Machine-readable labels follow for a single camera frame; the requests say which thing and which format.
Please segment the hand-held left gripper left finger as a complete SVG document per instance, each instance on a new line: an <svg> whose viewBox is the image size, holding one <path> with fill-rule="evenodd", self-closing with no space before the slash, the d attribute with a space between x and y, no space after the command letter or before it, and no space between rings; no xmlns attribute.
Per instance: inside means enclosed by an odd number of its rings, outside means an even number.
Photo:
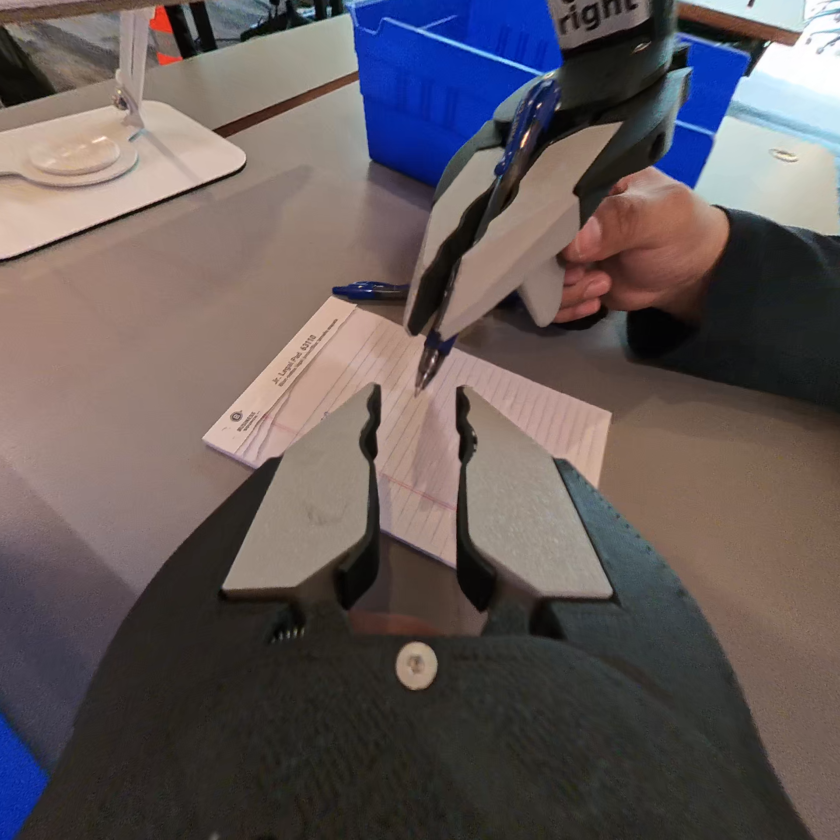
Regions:
<svg viewBox="0 0 840 840"><path fill-rule="evenodd" d="M367 384L279 459L227 573L228 600L357 603L380 564L382 389Z"/></svg>

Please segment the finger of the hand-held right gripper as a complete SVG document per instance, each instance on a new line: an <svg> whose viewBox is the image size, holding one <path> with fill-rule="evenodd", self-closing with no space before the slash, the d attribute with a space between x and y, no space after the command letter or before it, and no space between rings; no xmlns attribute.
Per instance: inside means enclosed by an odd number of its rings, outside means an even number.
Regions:
<svg viewBox="0 0 840 840"><path fill-rule="evenodd" d="M447 164L435 190L404 309L409 335L418 335L441 310L453 268L475 240L502 155L498 144L470 140Z"/></svg>
<svg viewBox="0 0 840 840"><path fill-rule="evenodd" d="M514 291L538 327L553 322L564 290L557 256L581 228L574 188L621 126L587 127L544 148L510 204L460 260L436 328L441 338L463 332Z"/></svg>

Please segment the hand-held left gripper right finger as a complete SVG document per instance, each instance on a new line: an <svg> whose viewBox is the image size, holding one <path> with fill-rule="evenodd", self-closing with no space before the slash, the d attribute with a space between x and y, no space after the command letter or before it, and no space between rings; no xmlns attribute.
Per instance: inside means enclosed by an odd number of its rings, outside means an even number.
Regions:
<svg viewBox="0 0 840 840"><path fill-rule="evenodd" d="M469 603L608 602L614 590L550 453L469 386L455 400L456 574Z"/></svg>

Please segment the white lined legal pad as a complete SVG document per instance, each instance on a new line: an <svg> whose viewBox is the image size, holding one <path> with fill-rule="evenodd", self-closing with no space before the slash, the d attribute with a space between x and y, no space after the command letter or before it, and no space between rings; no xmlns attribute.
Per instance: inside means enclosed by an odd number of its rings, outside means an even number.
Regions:
<svg viewBox="0 0 840 840"><path fill-rule="evenodd" d="M602 473L611 414L490 362L452 350L420 396L414 375L423 339L331 297L203 436L250 467L281 455L370 382L382 392L377 430L381 527L455 566L459 477L455 389L473 388L555 458L593 485Z"/></svg>

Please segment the blue retractable pen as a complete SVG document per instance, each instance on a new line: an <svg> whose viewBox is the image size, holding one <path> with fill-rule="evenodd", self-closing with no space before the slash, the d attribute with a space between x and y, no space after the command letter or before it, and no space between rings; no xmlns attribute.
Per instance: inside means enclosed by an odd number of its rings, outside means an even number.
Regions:
<svg viewBox="0 0 840 840"><path fill-rule="evenodd" d="M392 301L404 302L410 291L409 284L394 284L380 281L357 281L332 288L332 295L347 301Z"/></svg>
<svg viewBox="0 0 840 840"><path fill-rule="evenodd" d="M559 102L560 84L554 73L543 77L520 101L511 121L507 145L495 169L495 181L483 207L483 214L470 238L470 245L483 237L491 221L501 214L512 199L533 160L542 134L550 126ZM450 271L433 327L426 338L417 367L415 396L426 390L455 344L456 337L447 340L441 338L440 324L452 297L459 267L460 259L457 259Z"/></svg>

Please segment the person's right forearm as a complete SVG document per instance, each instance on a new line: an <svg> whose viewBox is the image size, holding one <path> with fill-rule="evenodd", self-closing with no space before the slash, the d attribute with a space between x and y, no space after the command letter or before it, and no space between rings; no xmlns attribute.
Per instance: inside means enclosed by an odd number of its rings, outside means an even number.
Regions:
<svg viewBox="0 0 840 840"><path fill-rule="evenodd" d="M839 237L725 209L729 241L699 320L626 315L640 361L839 410Z"/></svg>

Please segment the grey desk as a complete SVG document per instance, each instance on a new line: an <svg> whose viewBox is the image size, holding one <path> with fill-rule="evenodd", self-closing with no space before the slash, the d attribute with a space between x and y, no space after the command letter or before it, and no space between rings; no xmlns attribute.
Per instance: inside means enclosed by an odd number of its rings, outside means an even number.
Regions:
<svg viewBox="0 0 840 840"><path fill-rule="evenodd" d="M150 71L222 182L2 264L2 712L51 770L119 624L248 471L205 432L343 280L410 278L430 189L370 161L347 17ZM713 625L838 838L838 415L638 364L624 326L469 352L613 414L600 487Z"/></svg>

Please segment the white desk stand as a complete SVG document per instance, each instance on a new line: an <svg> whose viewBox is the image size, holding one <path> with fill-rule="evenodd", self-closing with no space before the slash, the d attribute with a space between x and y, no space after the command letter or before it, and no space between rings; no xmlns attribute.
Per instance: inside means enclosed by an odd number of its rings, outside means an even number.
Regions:
<svg viewBox="0 0 840 840"><path fill-rule="evenodd" d="M241 172L246 154L144 99L154 2L2 2L2 23L120 13L112 102L2 132L1 259L30 254Z"/></svg>

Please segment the person's right hand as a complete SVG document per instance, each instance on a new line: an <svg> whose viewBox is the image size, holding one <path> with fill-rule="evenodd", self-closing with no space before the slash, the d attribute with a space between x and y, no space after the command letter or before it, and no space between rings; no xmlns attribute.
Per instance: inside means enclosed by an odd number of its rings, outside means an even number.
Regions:
<svg viewBox="0 0 840 840"><path fill-rule="evenodd" d="M559 254L554 322L653 308L685 323L700 310L730 235L726 213L654 168L622 179Z"/></svg>

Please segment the blue plastic bin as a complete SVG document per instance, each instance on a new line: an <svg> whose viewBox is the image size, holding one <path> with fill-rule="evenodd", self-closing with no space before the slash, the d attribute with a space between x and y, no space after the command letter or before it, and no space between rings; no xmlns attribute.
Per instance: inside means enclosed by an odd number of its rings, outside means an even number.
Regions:
<svg viewBox="0 0 840 840"><path fill-rule="evenodd" d="M547 2L344 3L370 157L430 186L507 96L561 63ZM689 96L656 165L695 187L750 59L728 45L679 38L689 46Z"/></svg>

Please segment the orange traffic cone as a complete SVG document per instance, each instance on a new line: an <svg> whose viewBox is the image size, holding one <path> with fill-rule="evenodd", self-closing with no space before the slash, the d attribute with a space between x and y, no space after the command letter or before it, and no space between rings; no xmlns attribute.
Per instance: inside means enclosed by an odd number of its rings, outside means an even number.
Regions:
<svg viewBox="0 0 840 840"><path fill-rule="evenodd" d="M157 63L165 67L182 60L170 19L163 6L154 8L150 20L150 38L154 42Z"/></svg>

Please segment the blue plastic object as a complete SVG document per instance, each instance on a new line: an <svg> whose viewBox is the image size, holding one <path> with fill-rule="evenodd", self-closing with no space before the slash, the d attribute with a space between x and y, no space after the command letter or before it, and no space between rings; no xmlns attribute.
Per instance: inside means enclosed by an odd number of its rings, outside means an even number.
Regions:
<svg viewBox="0 0 840 840"><path fill-rule="evenodd" d="M1 716L1 839L16 837L47 779L32 753Z"/></svg>

